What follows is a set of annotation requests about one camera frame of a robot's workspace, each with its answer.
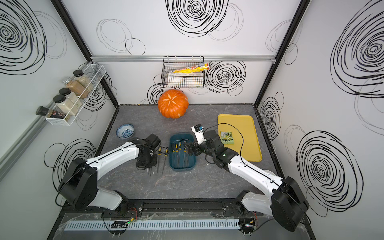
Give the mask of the teal plastic storage box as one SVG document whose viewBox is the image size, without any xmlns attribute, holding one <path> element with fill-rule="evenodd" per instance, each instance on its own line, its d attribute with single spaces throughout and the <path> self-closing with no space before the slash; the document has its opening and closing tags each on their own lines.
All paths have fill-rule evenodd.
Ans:
<svg viewBox="0 0 384 240">
<path fill-rule="evenodd" d="M 194 137 L 188 133 L 179 133 L 170 137 L 169 164 L 173 171 L 191 171 L 196 166 L 196 157 L 190 156 L 185 148 L 185 144 L 193 141 Z"/>
</svg>

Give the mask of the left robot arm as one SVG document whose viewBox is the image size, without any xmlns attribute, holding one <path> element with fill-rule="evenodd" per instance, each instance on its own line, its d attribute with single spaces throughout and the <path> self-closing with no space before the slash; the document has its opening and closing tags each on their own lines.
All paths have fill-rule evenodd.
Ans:
<svg viewBox="0 0 384 240">
<path fill-rule="evenodd" d="M 128 212 L 128 199 L 119 191 L 98 187 L 98 180 L 105 174 L 135 160 L 136 168 L 144 171 L 158 163 L 161 140 L 151 134 L 145 139 L 133 138 L 122 146 L 98 157 L 73 160 L 62 178 L 58 194 L 76 210 L 99 207 L 123 216 Z"/>
</svg>

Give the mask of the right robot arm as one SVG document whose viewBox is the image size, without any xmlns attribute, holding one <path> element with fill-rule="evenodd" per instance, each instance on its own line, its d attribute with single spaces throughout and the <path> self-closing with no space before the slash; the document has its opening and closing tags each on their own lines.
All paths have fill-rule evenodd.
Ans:
<svg viewBox="0 0 384 240">
<path fill-rule="evenodd" d="M 296 180 L 281 178 L 262 170 L 229 149 L 215 131 L 205 131 L 201 125 L 192 127 L 196 141 L 186 146 L 188 154 L 206 154 L 215 165 L 251 183 L 262 193 L 245 193 L 240 202 L 249 212 L 272 216 L 284 229 L 294 232 L 309 209 L 309 203 Z"/>
</svg>

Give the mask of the black yellow file tool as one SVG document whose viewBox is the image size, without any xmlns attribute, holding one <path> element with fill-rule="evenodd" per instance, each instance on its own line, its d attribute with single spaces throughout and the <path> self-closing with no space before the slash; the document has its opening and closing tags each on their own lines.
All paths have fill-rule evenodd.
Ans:
<svg viewBox="0 0 384 240">
<path fill-rule="evenodd" d="M 165 158 L 164 158 L 164 163 L 163 163 L 163 168 L 162 168 L 162 175 L 164 174 L 164 171 L 165 171 L 165 167 L 166 167 L 166 163 L 167 163 L 167 158 L 169 156 L 169 148 L 166 147 L 166 150 L 165 150 Z"/>
</svg>

